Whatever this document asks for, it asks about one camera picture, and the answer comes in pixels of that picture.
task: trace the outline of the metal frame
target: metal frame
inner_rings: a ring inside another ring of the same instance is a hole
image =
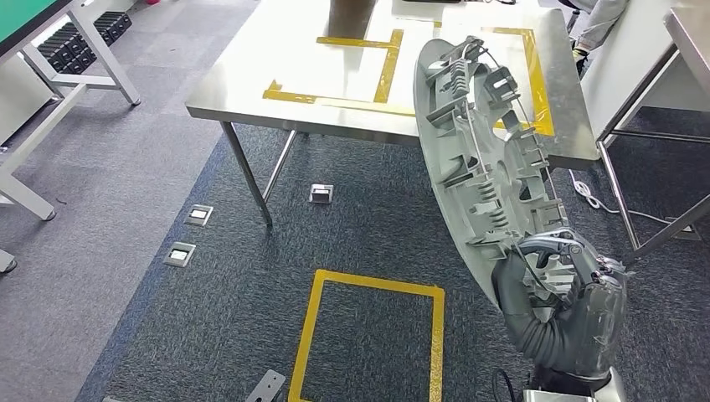
[[[15,257],[12,254],[0,250],[0,274],[14,270],[17,265],[18,263],[15,262]]]
[[[286,140],[286,144],[284,145],[284,149],[281,151],[279,160],[276,162],[274,171],[271,173],[269,182],[266,184],[266,188],[262,193],[259,190],[259,185],[256,184],[254,174],[251,172],[251,166],[249,165],[249,161],[246,159],[244,149],[242,149],[242,146],[239,143],[239,138],[237,137],[237,132],[234,130],[234,126],[232,126],[232,123],[228,121],[220,121],[219,124],[222,126],[224,135],[227,137],[227,140],[229,140],[229,145],[232,147],[234,155],[237,157],[237,162],[242,168],[242,173],[244,173],[244,178],[246,178],[246,183],[249,186],[251,195],[252,197],[254,197],[254,201],[256,201],[256,204],[261,210],[261,216],[264,217],[264,221],[266,222],[267,226],[273,225],[273,220],[271,220],[271,214],[269,213],[269,208],[266,206],[266,203],[269,201],[271,192],[274,190],[276,180],[281,174],[281,169],[283,169],[284,167],[286,157],[288,156],[288,153],[291,150],[291,146],[293,146],[293,140],[296,139],[296,134],[298,133],[298,131],[291,130],[291,132],[289,133],[288,139]]]
[[[616,171],[614,170],[614,165],[611,162],[607,148],[611,145],[612,141],[617,136],[626,137],[639,137],[639,138],[650,138],[654,140],[671,140],[679,142],[694,142],[701,144],[710,144],[710,139],[706,137],[695,137],[682,134],[671,134],[665,132],[653,132],[653,131],[636,131],[636,130],[623,130],[617,128],[617,126],[630,114],[631,111],[635,110],[641,101],[643,95],[649,90],[651,84],[656,80],[658,75],[667,67],[667,65],[677,56],[678,48],[676,45],[672,45],[668,50],[661,56],[656,65],[649,71],[649,73],[644,77],[636,89],[631,93],[628,99],[621,106],[619,111],[616,112],[614,117],[611,118],[609,124],[604,128],[599,139],[597,140],[597,148],[601,154],[601,160],[606,169],[607,175],[609,176],[609,181],[611,183],[612,190],[614,192],[614,197],[616,198],[616,203],[619,205],[619,211],[621,218],[624,221],[624,226],[626,228],[626,233],[629,235],[629,240],[634,251],[631,253],[630,257],[624,262],[629,265],[632,264],[636,259],[639,259],[645,255],[648,255],[653,250],[673,238],[680,231],[686,228],[688,225],[695,223],[702,216],[710,213],[710,194],[700,200],[697,204],[691,207],[688,211],[674,220],[671,224],[666,226],[664,229],[654,234],[645,243],[641,243],[638,239],[638,235],[634,229],[634,224],[631,221],[631,214],[628,207],[626,206],[626,201],[624,199],[624,194],[621,191],[621,186],[619,184],[619,179],[616,177]]]
[[[51,18],[48,18],[44,24],[35,29],[24,41],[21,41],[11,50],[14,54],[15,49],[22,47],[19,51],[23,54],[24,60],[34,69],[39,78],[41,78],[56,95],[60,96],[59,104],[49,116],[47,116],[32,134],[12,152],[5,163],[0,165],[0,201],[2,201],[0,204],[6,204],[7,202],[4,200],[4,198],[6,198],[12,204],[26,208],[37,215],[41,220],[53,219],[56,215],[54,207],[13,177],[13,172],[22,165],[34,148],[36,148],[62,118],[69,113],[71,108],[76,105],[79,98],[87,90],[119,90],[132,105],[135,106],[141,103],[141,98],[136,88],[128,80],[126,72],[109,50],[104,39],[102,39],[98,31],[96,31],[93,22],[82,12],[81,3],[81,1],[73,1],[68,6],[59,10],[59,12]],[[69,19],[74,23],[79,33],[84,37],[89,48],[96,54],[97,60],[104,65],[109,77],[57,73],[37,48],[29,42],[59,16],[64,14],[69,16]],[[68,95],[63,95],[63,92],[60,90],[62,87],[71,88]],[[0,272],[7,271],[6,266],[12,269],[16,265],[11,255],[9,257],[10,262],[5,265],[4,255],[10,254],[0,250]]]

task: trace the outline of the yellow tape rectangle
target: yellow tape rectangle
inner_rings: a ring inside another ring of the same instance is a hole
[[[306,319],[303,322],[301,332],[301,342],[298,345],[296,362],[291,376],[291,386],[289,388],[289,402],[308,402],[301,399],[303,380],[306,376],[306,364],[308,353],[311,351],[311,341],[313,332],[316,329],[316,317],[321,304],[323,285],[325,281],[333,281],[355,286],[372,287],[385,291],[399,291],[412,295],[429,296],[432,302],[432,323],[431,323],[431,363],[429,381],[429,401],[441,401],[441,383],[443,379],[444,366],[444,290],[435,286],[417,285],[414,283],[390,281],[387,279],[371,278],[333,272],[317,270],[313,278],[311,288],[311,298],[308,301]]]

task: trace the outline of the gray plastic part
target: gray plastic part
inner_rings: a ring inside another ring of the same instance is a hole
[[[261,381],[256,385],[246,402],[275,402],[281,392],[286,377],[274,370],[268,370]]]
[[[496,262],[514,243],[564,226],[567,217],[560,200],[545,191],[540,171],[548,165],[545,150],[512,108],[517,83],[507,68],[479,60],[486,52],[482,45],[472,36],[458,46],[430,40],[417,61],[414,111],[451,237],[497,305],[491,284]],[[493,130],[498,121],[505,130]]]

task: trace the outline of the black cable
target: black cable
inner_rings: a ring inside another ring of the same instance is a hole
[[[502,368],[496,368],[495,370],[493,370],[493,398],[496,399],[496,402],[503,402],[501,396],[498,394],[498,374],[503,374],[503,379],[506,381],[506,386],[508,388],[508,393],[511,397],[511,402],[515,402],[515,391],[512,388],[512,383],[510,381],[510,378],[508,377],[508,374]]]

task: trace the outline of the person's leg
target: person's leg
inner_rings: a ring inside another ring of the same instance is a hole
[[[587,28],[579,35],[573,50],[574,63],[580,76],[589,52],[597,49],[606,40],[628,2],[629,0],[573,0],[574,5],[589,13]]]
[[[586,53],[597,49],[605,41],[614,24],[626,9],[629,0],[599,0],[589,14],[587,28],[579,35],[576,49]]]

